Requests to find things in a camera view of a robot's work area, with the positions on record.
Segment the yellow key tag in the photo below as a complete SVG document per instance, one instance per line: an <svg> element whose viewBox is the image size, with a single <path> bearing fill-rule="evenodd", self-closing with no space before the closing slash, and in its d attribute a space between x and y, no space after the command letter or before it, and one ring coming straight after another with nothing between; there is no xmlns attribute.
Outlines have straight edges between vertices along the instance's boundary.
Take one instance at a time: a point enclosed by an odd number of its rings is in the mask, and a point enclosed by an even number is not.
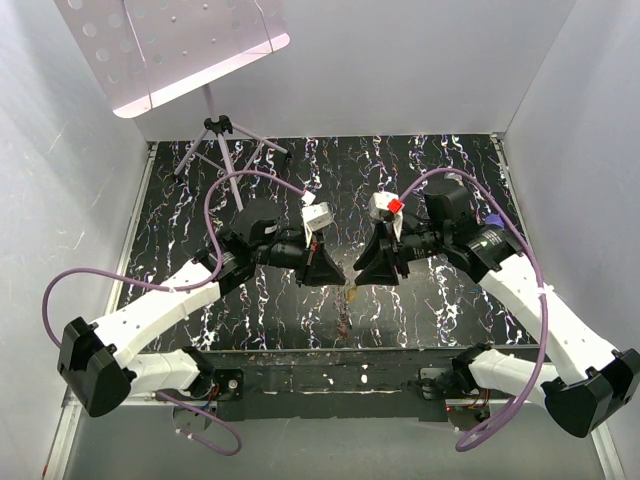
<svg viewBox="0 0 640 480"><path fill-rule="evenodd" d="M358 287L357 286L352 286L347 291L347 301L348 302L353 302L357 298L357 291L358 291Z"/></svg>

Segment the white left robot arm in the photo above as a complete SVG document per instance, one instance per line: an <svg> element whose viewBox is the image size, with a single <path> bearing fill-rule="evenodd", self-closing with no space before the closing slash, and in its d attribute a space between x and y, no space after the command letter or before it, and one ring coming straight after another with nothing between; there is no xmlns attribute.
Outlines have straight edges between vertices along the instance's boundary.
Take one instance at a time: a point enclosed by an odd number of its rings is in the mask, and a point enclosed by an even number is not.
<svg viewBox="0 0 640 480"><path fill-rule="evenodd" d="M196 310L250 280L259 266L291 270L297 284L342 285L346 278L325 250L323 230L333 221L328 203L305 206L298 226L280 223L278 204L250 202L209 245L157 290L95 321L66 325L58 371L92 417L133 394L178 390L200 400L216 385L215 369L193 347L146 354L156 337Z"/></svg>

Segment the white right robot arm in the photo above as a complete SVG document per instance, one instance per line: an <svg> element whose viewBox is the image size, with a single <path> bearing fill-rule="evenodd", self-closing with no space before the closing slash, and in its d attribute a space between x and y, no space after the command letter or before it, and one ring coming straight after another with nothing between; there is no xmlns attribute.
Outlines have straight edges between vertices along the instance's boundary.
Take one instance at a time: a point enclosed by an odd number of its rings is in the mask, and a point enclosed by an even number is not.
<svg viewBox="0 0 640 480"><path fill-rule="evenodd" d="M584 438L632 399L639 386L637 350L620 350L591 330L541 281L512 232L476 219L471 194L459 182L436 179L424 199L427 216L420 218L396 194L372 195L374 234L354 264L356 285L396 286L408 277L411 262L442 255L495 297L539 347L536 359L526 361L479 343L454 357L448 371L419 380L427 399L492 390L511 396L506 412L472 428L462 450L508 422L526 401Z"/></svg>

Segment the purple toy microphone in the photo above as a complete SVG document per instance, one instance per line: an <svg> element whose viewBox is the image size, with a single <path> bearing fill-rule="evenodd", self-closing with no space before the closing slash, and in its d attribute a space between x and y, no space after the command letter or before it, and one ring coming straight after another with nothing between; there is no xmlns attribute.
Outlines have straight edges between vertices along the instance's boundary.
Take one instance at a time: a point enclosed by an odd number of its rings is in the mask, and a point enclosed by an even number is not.
<svg viewBox="0 0 640 480"><path fill-rule="evenodd" d="M461 185L462 187L465 187L464 181L463 181L463 177L459 174L456 173L445 173L444 174L444 178L445 179L451 179L456 181L459 185ZM487 215L485 215L483 217L483 222L485 224L488 225L495 225L497 227L499 227L500 229L505 229L505 223L502 219L502 217L496 213L488 213Z"/></svg>

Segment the white perforated music stand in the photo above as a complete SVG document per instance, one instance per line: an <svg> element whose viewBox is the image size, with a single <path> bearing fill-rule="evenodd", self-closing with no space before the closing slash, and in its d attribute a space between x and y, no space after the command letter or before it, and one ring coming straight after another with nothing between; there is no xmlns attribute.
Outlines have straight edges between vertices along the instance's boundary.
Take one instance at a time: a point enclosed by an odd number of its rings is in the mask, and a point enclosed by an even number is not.
<svg viewBox="0 0 640 480"><path fill-rule="evenodd" d="M279 1L69 1L56 7L113 113L134 119L290 42Z"/></svg>

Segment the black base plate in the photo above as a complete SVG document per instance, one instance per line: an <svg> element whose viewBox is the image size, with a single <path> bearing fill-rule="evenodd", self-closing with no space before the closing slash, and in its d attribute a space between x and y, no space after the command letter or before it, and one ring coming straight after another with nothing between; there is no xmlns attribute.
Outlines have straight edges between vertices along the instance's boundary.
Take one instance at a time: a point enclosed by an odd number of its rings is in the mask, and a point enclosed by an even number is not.
<svg viewBox="0 0 640 480"><path fill-rule="evenodd" d="M442 422L445 400L421 383L448 371L460 348L211 351L213 406L229 422L414 418Z"/></svg>

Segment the aluminium rail frame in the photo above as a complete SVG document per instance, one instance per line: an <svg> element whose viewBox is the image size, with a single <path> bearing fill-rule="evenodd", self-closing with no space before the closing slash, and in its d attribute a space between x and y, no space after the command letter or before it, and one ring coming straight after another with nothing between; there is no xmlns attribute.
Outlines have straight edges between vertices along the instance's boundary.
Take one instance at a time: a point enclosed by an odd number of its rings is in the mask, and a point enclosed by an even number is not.
<svg viewBox="0 0 640 480"><path fill-rule="evenodd" d="M486 343L450 361L434 377L416 373L388 392L412 390L427 401L500 392L506 405L471 428L457 443L466 452L497 433L531 402L567 433L583 438L626 405L639 384L639 354L620 350L591 330L548 285L532 249L514 224L480 222L471 198L481 184L455 168L437 168L415 181L427 214L418 217L405 196L373 194L374 230L355 262L358 286L395 286L410 264L438 255L487 291L516 317L538 344L537 357L523 360ZM215 303L251 279L260 266L290 270L309 287L342 286L346 277L325 248L333 220L327 203L298 189L301 222L283 226L271 201L254 201L228 227L211 230L208 244L161 284L146 284L131 304L94 321L76 318L55 342L57 369L85 411L103 416L133 394L228 401L260 391L240 366L217 366L195 348L145 352L154 338L194 311Z"/></svg>

